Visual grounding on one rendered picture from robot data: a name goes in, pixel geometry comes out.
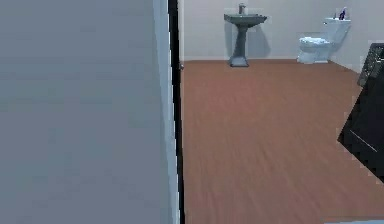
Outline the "grey room door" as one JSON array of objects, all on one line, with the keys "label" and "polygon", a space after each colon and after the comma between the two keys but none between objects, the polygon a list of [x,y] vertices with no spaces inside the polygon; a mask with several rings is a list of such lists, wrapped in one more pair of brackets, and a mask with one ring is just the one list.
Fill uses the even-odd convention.
[{"label": "grey room door", "polygon": [[0,0],[0,224],[179,224],[167,0]]}]

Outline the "white toilet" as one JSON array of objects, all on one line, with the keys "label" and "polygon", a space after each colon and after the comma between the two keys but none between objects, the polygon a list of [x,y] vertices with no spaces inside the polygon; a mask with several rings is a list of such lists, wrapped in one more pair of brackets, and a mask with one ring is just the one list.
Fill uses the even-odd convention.
[{"label": "white toilet", "polygon": [[303,64],[327,63],[341,46],[350,27],[350,19],[325,18],[320,32],[299,38],[297,61]]}]

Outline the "black cabinet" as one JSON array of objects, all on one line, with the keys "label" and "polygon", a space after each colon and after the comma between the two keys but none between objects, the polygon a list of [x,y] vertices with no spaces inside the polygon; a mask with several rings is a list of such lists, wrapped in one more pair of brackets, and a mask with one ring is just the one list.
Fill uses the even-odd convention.
[{"label": "black cabinet", "polygon": [[338,142],[384,184],[384,43],[372,43]]}]

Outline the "grey pedestal sink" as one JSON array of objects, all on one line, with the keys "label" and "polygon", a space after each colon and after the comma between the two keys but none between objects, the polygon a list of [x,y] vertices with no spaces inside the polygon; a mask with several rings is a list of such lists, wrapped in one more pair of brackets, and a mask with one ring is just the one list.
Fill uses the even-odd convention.
[{"label": "grey pedestal sink", "polygon": [[235,41],[235,47],[232,55],[230,56],[228,63],[230,67],[248,67],[248,61],[245,55],[245,45],[247,39],[247,31],[264,23],[267,17],[261,14],[245,12],[246,5],[240,3],[238,5],[237,13],[225,13],[224,20],[237,28],[237,36]]}]

